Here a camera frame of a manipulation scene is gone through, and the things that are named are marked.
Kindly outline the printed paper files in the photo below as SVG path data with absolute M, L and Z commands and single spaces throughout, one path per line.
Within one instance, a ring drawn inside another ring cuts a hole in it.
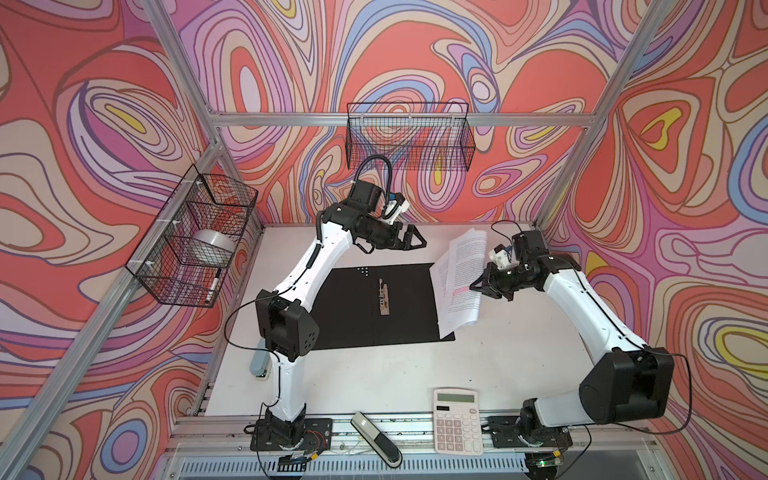
M 437 308 L 439 338 L 478 322 L 481 294 L 470 289 L 484 272 L 487 233 L 471 228 L 449 243 L 429 269 Z

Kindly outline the blue file folder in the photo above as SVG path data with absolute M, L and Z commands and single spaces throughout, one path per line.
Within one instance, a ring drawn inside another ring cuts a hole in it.
M 333 269 L 314 301 L 316 350 L 452 342 L 442 337 L 429 263 Z

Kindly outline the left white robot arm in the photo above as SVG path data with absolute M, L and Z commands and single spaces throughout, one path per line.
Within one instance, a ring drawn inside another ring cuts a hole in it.
M 260 335 L 266 350 L 275 355 L 276 399 L 265 409 L 273 425 L 297 427 L 306 415 L 304 359 L 319 338 L 311 311 L 336 263 L 352 247 L 371 254 L 427 246 L 416 226 L 399 219 L 410 204 L 392 191 L 393 178 L 393 163 L 385 155 L 365 158 L 348 196 L 317 214 L 314 242 L 298 264 L 278 286 L 260 291 L 255 299 Z

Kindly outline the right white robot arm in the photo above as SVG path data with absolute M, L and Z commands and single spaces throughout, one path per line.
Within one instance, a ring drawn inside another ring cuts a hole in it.
M 618 424 L 665 414 L 674 357 L 634 333 L 599 298 L 577 261 L 549 250 L 538 230 L 499 245 L 471 290 L 511 301 L 516 292 L 545 293 L 578 332 L 592 368 L 577 388 L 524 402 L 516 426 L 525 439 L 560 427 Z

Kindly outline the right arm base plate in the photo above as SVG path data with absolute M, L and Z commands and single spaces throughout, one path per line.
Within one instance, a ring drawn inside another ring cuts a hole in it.
M 495 448 L 532 448 L 567 450 L 573 445 L 567 427 L 540 427 L 519 415 L 490 416 L 482 432 L 491 436 Z

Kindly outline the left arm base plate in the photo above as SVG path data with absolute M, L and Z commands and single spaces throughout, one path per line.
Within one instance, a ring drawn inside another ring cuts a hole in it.
M 243 432 L 251 437 L 251 451 L 323 452 L 331 447 L 333 420 L 320 417 L 286 424 L 278 419 L 259 419 L 246 425 Z

